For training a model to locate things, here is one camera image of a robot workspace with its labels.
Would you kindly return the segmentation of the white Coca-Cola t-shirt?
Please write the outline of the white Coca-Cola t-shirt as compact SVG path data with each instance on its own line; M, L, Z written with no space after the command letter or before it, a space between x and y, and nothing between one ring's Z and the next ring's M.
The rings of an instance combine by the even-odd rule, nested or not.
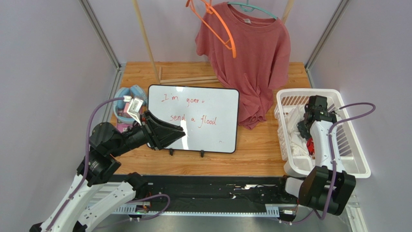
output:
M304 106L293 106L291 112L284 115L286 130L292 156L309 156L307 140L302 137L297 124L304 119Z

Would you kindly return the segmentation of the red t-shirt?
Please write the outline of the red t-shirt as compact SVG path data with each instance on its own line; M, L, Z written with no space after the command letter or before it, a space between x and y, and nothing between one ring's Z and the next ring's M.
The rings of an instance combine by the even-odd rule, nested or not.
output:
M234 37L237 57L233 58L203 23L195 38L196 53L208 58L224 87L238 90L238 124L252 130L266 121L266 113L273 105L273 91L288 81L290 36L279 18L248 16L227 2L213 7Z

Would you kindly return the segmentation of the orange plastic hanger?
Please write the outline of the orange plastic hanger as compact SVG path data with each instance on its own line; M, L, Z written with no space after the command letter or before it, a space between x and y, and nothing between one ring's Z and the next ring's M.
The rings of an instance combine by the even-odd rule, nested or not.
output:
M204 16L201 16L196 10L195 2L193 0L186 0L185 7L189 8L201 22L212 32L212 34L221 42L223 47L231 51L232 57L237 57L237 49L235 45L234 37L222 16L213 7L211 0L201 0L206 10L206 15L210 16L207 20Z

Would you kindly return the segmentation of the teal plastic hanger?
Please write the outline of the teal plastic hanger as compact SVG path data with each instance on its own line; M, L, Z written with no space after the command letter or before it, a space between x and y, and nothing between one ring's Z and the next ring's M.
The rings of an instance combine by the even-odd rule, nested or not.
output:
M247 0L246 2L244 2L244 3L242 3L242 2L230 1L230 2L227 2L227 4L228 4L228 5L239 6L240 9L241 9L242 11L244 11L244 12L249 12L249 13L250 13L250 12L253 12L254 10L257 10L257 11L260 11L260 12L265 13L266 15L272 17L272 18L275 19L275 20L278 19L278 17L275 16L273 13L271 13L271 12L269 12L269 11L267 11L267 10L259 7L259 6L249 4L249 1L248 1L248 0Z

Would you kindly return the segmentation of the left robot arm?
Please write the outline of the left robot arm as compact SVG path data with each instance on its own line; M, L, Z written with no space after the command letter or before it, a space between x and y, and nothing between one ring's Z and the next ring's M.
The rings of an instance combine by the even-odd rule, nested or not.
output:
M109 182L121 166L116 157L143 145L162 150L186 134L177 126L143 113L141 125L120 132L109 122L88 130L86 155L57 209L44 222L34 224L31 232L91 232L115 209L132 200L148 196L148 182L138 173L130 173L118 187L93 206L91 199Z

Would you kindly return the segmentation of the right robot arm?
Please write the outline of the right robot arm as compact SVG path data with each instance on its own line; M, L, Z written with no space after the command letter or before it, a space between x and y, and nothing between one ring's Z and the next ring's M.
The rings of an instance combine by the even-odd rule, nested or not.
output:
M343 212L356 179L341 162L337 145L337 118L327 109L327 98L310 96L297 129L306 140L312 140L315 166L305 179L287 177L285 192L314 210L339 216Z

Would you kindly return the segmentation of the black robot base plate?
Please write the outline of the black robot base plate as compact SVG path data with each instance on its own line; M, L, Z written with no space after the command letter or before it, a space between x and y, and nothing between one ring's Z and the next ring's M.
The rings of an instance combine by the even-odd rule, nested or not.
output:
M133 196L146 198L151 212L266 213L273 204L295 207L297 198L285 192L282 177L146 175Z

